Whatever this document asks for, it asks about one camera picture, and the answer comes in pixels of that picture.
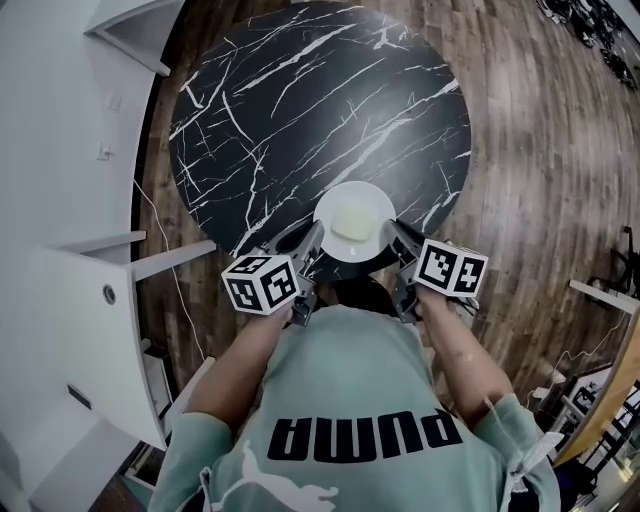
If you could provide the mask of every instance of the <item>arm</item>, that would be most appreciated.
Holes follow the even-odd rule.
[[[293,303],[268,317],[254,317],[193,390],[185,412],[218,418],[237,430],[251,409]]]
[[[446,298],[416,285],[422,317],[433,348],[438,354],[456,409],[469,427],[488,412],[492,404],[511,393],[507,375],[495,363],[460,317],[449,309]]]

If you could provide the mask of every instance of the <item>sleeve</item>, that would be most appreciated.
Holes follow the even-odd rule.
[[[180,416],[173,427],[149,510],[177,510],[198,490],[200,471],[231,448],[231,430],[219,419],[196,412]]]
[[[530,450],[540,437],[533,414],[520,405],[514,394],[495,404],[494,410],[487,413],[473,433],[495,448],[507,465],[519,454]],[[546,457],[527,473],[525,479],[538,496],[541,512],[560,510],[558,481]]]

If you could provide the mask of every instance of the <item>chair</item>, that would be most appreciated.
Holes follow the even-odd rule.
[[[631,282],[635,287],[633,295],[634,299],[638,299],[640,293],[640,254],[633,252],[633,230],[629,226],[624,227],[624,232],[629,235],[629,254],[623,256],[616,249],[611,249],[611,254],[622,260],[625,265],[622,277],[614,283],[613,289],[622,293],[629,293],[631,290]]]
[[[598,475],[578,462],[578,457],[553,468],[558,487],[560,488],[560,510],[569,512],[580,502],[592,501],[596,496],[594,491],[598,486]]]
[[[611,249],[611,255],[614,261],[619,259],[624,263],[624,271],[619,279],[603,279],[601,277],[592,276],[587,281],[589,286],[603,289],[603,291],[613,290],[618,293],[629,295],[634,299],[640,299],[640,253],[633,252],[633,230],[629,226],[625,226],[623,231],[629,237],[629,250],[627,256],[617,249]]]

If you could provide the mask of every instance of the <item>white plate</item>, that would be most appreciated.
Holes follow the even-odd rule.
[[[331,231],[333,216],[343,202],[358,204],[376,215],[375,228],[365,242],[348,240]],[[364,181],[348,181],[330,189],[320,198],[313,220],[320,219],[324,227],[321,247],[329,256],[346,263],[360,263],[375,258],[387,246],[382,226],[387,219],[396,219],[391,199],[375,185]]]

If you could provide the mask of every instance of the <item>mint green sweatshirt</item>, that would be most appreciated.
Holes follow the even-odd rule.
[[[150,510],[506,511],[538,440],[514,395],[469,431],[435,397],[415,328],[342,306],[286,329],[263,384],[235,445],[220,420],[182,415]],[[524,480],[560,509],[546,459]]]

